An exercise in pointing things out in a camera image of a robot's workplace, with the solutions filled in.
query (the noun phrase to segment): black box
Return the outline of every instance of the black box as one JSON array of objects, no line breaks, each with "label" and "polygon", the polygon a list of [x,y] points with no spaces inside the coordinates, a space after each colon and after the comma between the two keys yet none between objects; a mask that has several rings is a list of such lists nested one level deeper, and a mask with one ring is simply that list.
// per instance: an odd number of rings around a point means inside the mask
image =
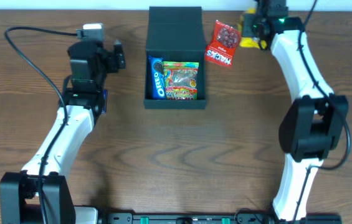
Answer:
[{"label": "black box", "polygon": [[[146,39],[145,109],[204,109],[206,41],[201,7],[150,7]],[[199,62],[197,100],[153,100],[148,55],[171,62]]]}]

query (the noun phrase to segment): red snack bag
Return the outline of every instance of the red snack bag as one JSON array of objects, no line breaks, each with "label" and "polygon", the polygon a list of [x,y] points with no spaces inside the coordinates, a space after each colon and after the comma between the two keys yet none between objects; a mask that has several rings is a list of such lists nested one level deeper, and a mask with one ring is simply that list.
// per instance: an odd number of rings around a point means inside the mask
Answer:
[{"label": "red snack bag", "polygon": [[239,41],[238,30],[216,21],[212,42],[206,47],[205,59],[209,62],[231,67],[232,57]]}]

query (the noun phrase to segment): white wall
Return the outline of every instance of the white wall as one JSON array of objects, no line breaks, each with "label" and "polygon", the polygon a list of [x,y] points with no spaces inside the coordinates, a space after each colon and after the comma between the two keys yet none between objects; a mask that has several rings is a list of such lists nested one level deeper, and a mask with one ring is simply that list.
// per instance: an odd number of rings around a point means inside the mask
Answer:
[{"label": "white wall", "polygon": [[[287,0],[290,10],[307,11],[312,0]],[[148,9],[149,6],[202,6],[242,11],[254,0],[0,0],[0,9]],[[318,0],[317,11],[352,11],[352,0]]]}]

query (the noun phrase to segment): box lid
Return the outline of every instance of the box lid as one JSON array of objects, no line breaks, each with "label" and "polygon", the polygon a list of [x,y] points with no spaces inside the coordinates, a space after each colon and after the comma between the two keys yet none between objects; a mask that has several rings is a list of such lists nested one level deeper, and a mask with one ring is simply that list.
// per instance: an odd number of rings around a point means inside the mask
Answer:
[{"label": "box lid", "polygon": [[147,50],[205,52],[201,7],[150,7]]}]

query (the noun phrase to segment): blue package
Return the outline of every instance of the blue package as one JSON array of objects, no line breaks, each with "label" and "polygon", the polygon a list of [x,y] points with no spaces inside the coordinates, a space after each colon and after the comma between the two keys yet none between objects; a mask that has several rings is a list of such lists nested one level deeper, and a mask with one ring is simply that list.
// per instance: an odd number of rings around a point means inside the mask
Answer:
[{"label": "blue package", "polygon": [[152,75],[152,99],[165,100],[166,92],[163,79],[163,62],[162,58],[148,56],[151,64]]}]

